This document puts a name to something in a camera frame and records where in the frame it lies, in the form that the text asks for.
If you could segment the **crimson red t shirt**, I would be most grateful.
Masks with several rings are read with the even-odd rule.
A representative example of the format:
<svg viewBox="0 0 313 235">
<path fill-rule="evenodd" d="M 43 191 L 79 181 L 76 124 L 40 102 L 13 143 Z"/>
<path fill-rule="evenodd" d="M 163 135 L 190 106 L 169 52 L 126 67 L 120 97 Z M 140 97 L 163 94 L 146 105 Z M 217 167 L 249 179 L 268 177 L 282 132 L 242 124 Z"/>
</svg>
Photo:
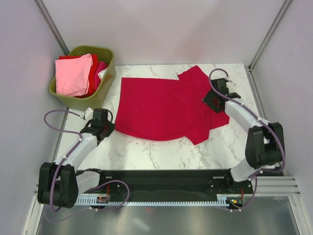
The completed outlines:
<svg viewBox="0 0 313 235">
<path fill-rule="evenodd" d="M 211 91 L 199 66 L 177 80 L 123 77 L 116 131 L 146 140 L 170 141 L 187 137 L 192 144 L 209 138 L 210 130 L 229 124 L 229 116 L 203 103 Z"/>
</svg>

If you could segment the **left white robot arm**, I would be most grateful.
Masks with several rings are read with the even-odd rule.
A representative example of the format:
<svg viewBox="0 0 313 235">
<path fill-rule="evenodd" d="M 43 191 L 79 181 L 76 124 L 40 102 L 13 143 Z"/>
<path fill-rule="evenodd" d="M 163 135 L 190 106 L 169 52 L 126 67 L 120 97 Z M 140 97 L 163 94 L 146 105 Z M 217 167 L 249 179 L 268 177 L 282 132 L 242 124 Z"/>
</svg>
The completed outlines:
<svg viewBox="0 0 313 235">
<path fill-rule="evenodd" d="M 107 180 L 98 169 L 79 171 L 85 158 L 115 129 L 113 114 L 108 109 L 87 108 L 82 118 L 87 121 L 79 131 L 76 142 L 59 158 L 40 167 L 37 200 L 49 205 L 53 212 L 72 208 L 82 193 L 95 190 L 103 192 Z"/>
</svg>

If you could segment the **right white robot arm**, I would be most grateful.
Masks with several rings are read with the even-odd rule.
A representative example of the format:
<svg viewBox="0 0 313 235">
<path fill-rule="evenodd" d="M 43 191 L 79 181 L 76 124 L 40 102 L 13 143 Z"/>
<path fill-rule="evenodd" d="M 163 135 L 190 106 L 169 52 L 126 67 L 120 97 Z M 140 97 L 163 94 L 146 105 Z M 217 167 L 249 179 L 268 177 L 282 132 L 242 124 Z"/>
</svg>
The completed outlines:
<svg viewBox="0 0 313 235">
<path fill-rule="evenodd" d="M 263 171 L 281 173 L 285 166 L 284 135 L 282 125 L 261 118 L 237 93 L 229 92 L 227 80 L 209 80 L 211 90 L 202 100 L 216 113 L 224 112 L 247 133 L 245 158 L 230 170 L 224 187 L 234 193 L 248 180 Z"/>
</svg>

